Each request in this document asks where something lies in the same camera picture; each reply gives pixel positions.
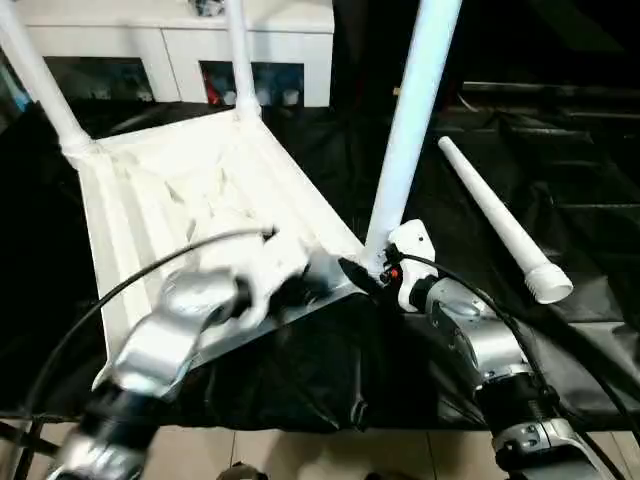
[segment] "white tube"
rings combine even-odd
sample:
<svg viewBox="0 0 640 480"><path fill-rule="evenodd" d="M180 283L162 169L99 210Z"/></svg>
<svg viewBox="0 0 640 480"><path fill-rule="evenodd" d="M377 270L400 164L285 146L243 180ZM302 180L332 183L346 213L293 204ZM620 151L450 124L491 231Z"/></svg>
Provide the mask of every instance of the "white tube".
<svg viewBox="0 0 640 480"><path fill-rule="evenodd" d="M453 141L442 137L438 146L524 272L525 283L536 301L555 303L569 295L573 290L571 280L542 253Z"/></svg>
<svg viewBox="0 0 640 480"><path fill-rule="evenodd" d="M253 73L247 48L247 27L245 25L242 0L227 0L224 4L231 39L233 75L236 80L236 110L240 118L260 115L260 104L253 85Z"/></svg>
<svg viewBox="0 0 640 480"><path fill-rule="evenodd" d="M389 234L402 221L461 4L420 2L362 258L373 274L382 270Z"/></svg>
<svg viewBox="0 0 640 480"><path fill-rule="evenodd" d="M20 23L12 0L0 0L0 46L22 83L35 92L58 133L63 151L90 144L91 139L80 127L26 28Z"/></svg>

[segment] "white cabinet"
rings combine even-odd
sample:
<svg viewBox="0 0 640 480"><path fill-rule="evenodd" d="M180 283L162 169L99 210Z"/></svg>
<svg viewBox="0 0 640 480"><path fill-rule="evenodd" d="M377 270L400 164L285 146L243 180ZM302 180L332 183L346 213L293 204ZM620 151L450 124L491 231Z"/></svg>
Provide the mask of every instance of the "white cabinet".
<svg viewBox="0 0 640 480"><path fill-rule="evenodd" d="M328 105L332 1L243 1L259 98ZM63 92L59 77L68 62L56 64L56 58L73 58L85 67L91 63L87 58L119 63L142 77L138 82L160 102L207 102L233 91L224 16L198 17L179 0L20 0L16 6ZM122 68L112 69L116 73L111 75L121 77ZM226 91L214 92L220 84ZM92 91L91 96L101 94Z"/></svg>
<svg viewBox="0 0 640 480"><path fill-rule="evenodd" d="M204 79L216 75L214 62L229 62L230 68L231 47L226 31L167 30L164 35L180 98L185 102L206 102L208 92ZM262 82L255 68L256 63L273 65L275 68L272 69L276 70L274 76L277 75L278 65L288 68L290 76L298 75L295 66L299 65L302 78L299 79L301 85L297 90L304 98L304 105L320 107L329 104L332 35L249 32L248 46L251 62L255 62L256 93L258 99L262 100L261 103L280 103L280 99L270 98L268 102L263 100L265 88L261 86ZM280 97L287 89L276 82L277 80L272 81L266 89L276 90Z"/></svg>

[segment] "loose white tube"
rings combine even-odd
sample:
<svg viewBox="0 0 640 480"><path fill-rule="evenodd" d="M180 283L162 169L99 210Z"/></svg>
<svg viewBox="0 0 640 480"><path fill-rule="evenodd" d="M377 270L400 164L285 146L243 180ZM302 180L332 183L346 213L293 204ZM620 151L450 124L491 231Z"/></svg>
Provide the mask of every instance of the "loose white tube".
<svg viewBox="0 0 640 480"><path fill-rule="evenodd" d="M224 3L227 15L233 76L236 80L236 110L240 118L260 115L260 104L253 84L253 72L247 48L247 27L244 20L242 0L227 0Z"/></svg>
<svg viewBox="0 0 640 480"><path fill-rule="evenodd" d="M20 23L13 0L0 0L0 45L22 83L35 92L58 133L63 151L69 153L90 144L91 139L80 127L49 67Z"/></svg>
<svg viewBox="0 0 640 480"><path fill-rule="evenodd" d="M524 272L525 283L536 301L555 303L569 295L573 290L571 280L542 253L453 141L442 137L438 146Z"/></svg>

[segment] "pipe end cap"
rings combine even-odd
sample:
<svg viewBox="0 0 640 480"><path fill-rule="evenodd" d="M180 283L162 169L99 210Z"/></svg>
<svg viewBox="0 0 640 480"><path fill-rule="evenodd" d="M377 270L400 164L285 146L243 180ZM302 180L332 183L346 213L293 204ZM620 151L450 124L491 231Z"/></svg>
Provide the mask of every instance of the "pipe end cap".
<svg viewBox="0 0 640 480"><path fill-rule="evenodd" d="M559 302L573 291L569 277L553 263L534 268L527 273L524 282L536 302L542 305Z"/></svg>

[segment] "black plastic sheet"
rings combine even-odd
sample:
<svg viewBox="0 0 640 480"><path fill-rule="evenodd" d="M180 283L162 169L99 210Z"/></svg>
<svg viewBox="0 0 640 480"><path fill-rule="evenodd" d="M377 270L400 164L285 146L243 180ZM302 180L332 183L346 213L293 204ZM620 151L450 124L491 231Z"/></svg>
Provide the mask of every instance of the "black plastic sheet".
<svg viewBox="0 0 640 480"><path fill-rule="evenodd" d="M211 113L206 105L74 105L94 136ZM326 109L268 110L265 122L353 231L364 239L390 118ZM638 366L640 167L637 125L507 114L446 114L432 125L405 217L421 218L437 259L496 299L541 315L515 262L435 146L448 134L574 281L544 313ZM55 342L95 298L73 169L34 108L0 136L11 192L10 272L20 318L0 338L0 415L18 416ZM579 366L538 339L542 366L591 429L622 426ZM444 405L428 349L395 315L354 296L193 371L163 423L237 429L477 427ZM99 320L72 344L38 413L77 416L104 362Z"/></svg>

